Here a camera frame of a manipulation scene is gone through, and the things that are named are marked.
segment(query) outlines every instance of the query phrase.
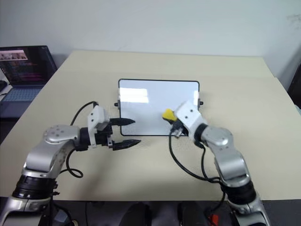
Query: laptop keyboard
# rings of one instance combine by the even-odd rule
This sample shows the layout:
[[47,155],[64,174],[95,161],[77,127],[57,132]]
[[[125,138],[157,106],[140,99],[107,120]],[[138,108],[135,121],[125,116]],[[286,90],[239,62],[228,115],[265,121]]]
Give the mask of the laptop keyboard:
[[13,89],[2,101],[32,101],[41,89]]

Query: white wall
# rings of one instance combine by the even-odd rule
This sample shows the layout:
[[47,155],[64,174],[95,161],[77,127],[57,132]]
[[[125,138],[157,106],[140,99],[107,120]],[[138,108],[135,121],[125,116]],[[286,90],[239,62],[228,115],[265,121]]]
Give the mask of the white wall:
[[301,0],[0,0],[0,45],[263,56],[285,88],[301,61]]

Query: laptop screen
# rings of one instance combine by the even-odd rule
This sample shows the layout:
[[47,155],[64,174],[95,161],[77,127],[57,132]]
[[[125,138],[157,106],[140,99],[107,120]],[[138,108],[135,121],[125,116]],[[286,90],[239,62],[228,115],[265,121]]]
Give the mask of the laptop screen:
[[44,85],[57,67],[47,46],[0,47],[0,68],[14,85]]

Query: robotic arm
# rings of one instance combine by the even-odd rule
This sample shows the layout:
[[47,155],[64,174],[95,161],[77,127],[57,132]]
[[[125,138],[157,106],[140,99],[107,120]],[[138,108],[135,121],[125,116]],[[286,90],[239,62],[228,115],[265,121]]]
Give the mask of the robotic arm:
[[106,145],[113,150],[132,147],[140,140],[115,143],[112,126],[125,126],[131,119],[109,119],[106,111],[95,105],[88,116],[88,127],[56,125],[47,129],[42,141],[27,156],[22,175],[0,216],[3,225],[38,225],[42,212],[48,206],[56,178],[66,156],[71,151],[85,151],[89,146]]
[[250,173],[242,154],[233,144],[233,135],[227,129],[208,126],[202,115],[190,102],[183,103],[174,112],[183,125],[176,134],[186,129],[194,142],[203,142],[215,156],[215,165],[228,196],[235,226],[270,226],[269,218],[258,193],[253,187]]
[[[180,124],[175,131],[178,137],[185,131],[194,142],[203,142],[212,150],[234,225],[270,226],[245,160],[234,147],[233,135],[227,129],[208,126],[189,102],[183,103],[174,114],[176,117],[169,121]],[[130,119],[109,119],[105,110],[96,105],[88,116],[86,128],[56,125],[47,129],[42,141],[27,156],[22,175],[0,216],[0,226],[38,225],[57,188],[55,180],[66,156],[74,150],[85,151],[89,146],[106,145],[120,150],[138,144],[140,140],[115,143],[111,138],[112,126],[131,123],[134,121]]]

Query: laptop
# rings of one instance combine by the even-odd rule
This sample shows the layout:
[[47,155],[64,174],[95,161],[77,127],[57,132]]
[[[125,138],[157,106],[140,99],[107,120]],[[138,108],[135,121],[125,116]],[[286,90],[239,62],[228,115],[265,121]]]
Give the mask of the laptop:
[[1,118],[20,118],[57,70],[47,46],[0,47],[0,68],[12,86],[0,102]]

